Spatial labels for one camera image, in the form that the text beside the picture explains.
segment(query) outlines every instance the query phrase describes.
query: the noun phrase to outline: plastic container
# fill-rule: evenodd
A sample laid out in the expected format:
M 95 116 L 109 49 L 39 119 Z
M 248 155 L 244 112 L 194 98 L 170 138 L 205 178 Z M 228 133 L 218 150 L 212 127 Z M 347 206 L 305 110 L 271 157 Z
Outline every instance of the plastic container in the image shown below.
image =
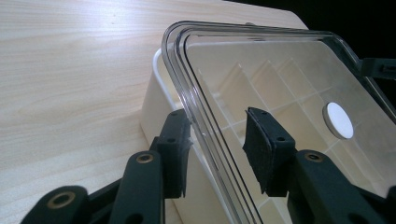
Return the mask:
M 384 197 L 396 184 L 396 126 L 355 78 L 359 71 L 360 60 L 332 33 L 171 26 L 153 59 L 141 125 L 151 142 L 171 111 L 184 106 L 191 120 L 187 197 L 174 200 L 183 222 L 291 223 L 287 199 L 261 194 L 242 150 L 249 106 L 269 111 L 297 149 L 327 154 L 352 184 Z M 329 102 L 348 114 L 350 139 L 326 126 Z

